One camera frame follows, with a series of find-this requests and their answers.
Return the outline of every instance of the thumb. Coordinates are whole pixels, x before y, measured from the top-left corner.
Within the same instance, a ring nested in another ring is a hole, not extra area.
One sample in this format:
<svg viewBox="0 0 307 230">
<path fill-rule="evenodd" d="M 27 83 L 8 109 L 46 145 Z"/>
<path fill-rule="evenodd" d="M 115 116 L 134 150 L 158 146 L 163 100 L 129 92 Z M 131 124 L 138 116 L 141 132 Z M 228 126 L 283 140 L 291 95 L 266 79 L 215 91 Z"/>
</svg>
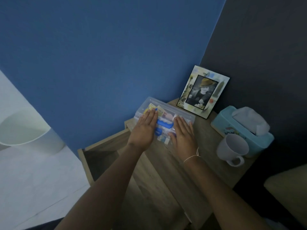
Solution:
<svg viewBox="0 0 307 230">
<path fill-rule="evenodd" d="M 175 137 L 174 133 L 169 132 L 169 136 L 171 137 L 172 143 L 175 147 L 175 149 L 177 149 L 177 138 Z"/>
</svg>

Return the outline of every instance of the blue wall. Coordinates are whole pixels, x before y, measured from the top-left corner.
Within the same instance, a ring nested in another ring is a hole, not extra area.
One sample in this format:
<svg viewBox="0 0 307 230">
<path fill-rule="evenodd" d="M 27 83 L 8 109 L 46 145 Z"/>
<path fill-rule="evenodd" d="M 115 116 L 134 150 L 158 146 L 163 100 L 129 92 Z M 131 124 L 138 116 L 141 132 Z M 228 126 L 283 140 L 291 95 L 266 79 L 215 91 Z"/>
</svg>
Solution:
<svg viewBox="0 0 307 230">
<path fill-rule="evenodd" d="M 76 152 L 180 96 L 225 0 L 0 0 L 0 69 Z"/>
</svg>

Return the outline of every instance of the forearm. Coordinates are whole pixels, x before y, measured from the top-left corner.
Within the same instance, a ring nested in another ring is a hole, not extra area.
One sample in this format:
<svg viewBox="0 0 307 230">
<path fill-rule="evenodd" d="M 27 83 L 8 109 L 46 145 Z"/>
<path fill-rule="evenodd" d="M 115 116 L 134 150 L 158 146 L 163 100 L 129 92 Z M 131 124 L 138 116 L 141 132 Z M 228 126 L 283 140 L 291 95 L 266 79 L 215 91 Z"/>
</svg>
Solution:
<svg viewBox="0 0 307 230">
<path fill-rule="evenodd" d="M 184 166 L 207 197 L 223 230 L 270 229 L 263 218 L 221 181 L 201 158 L 190 158 Z"/>
<path fill-rule="evenodd" d="M 56 230 L 111 229 L 142 152 L 128 145 L 123 154 L 77 201 Z"/>
</svg>

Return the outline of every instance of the person's left hand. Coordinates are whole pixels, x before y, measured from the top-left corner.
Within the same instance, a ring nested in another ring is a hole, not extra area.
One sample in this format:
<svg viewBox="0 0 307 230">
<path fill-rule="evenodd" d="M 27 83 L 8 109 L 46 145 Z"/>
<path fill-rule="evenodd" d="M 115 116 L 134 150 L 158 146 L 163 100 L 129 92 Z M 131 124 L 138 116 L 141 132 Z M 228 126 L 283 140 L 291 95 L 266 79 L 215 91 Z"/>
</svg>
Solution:
<svg viewBox="0 0 307 230">
<path fill-rule="evenodd" d="M 158 120 L 158 112 L 152 108 L 142 115 L 136 126 L 133 128 L 128 139 L 128 145 L 132 145 L 144 152 L 153 141 L 156 123 Z"/>
</svg>

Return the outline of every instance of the light blue tissue box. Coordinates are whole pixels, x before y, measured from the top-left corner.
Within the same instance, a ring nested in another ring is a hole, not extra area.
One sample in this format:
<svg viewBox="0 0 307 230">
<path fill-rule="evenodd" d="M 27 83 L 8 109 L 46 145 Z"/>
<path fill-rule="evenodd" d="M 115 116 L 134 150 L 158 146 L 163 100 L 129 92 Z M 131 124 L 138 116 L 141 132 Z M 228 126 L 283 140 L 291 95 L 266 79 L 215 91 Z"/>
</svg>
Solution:
<svg viewBox="0 0 307 230">
<path fill-rule="evenodd" d="M 235 110 L 234 106 L 226 107 L 211 122 L 211 126 L 223 136 L 230 133 L 240 135 L 246 140 L 250 149 L 245 156 L 253 157 L 266 149 L 274 140 L 274 136 L 269 132 L 261 136 L 254 135 L 232 117 L 232 112 Z"/>
</svg>

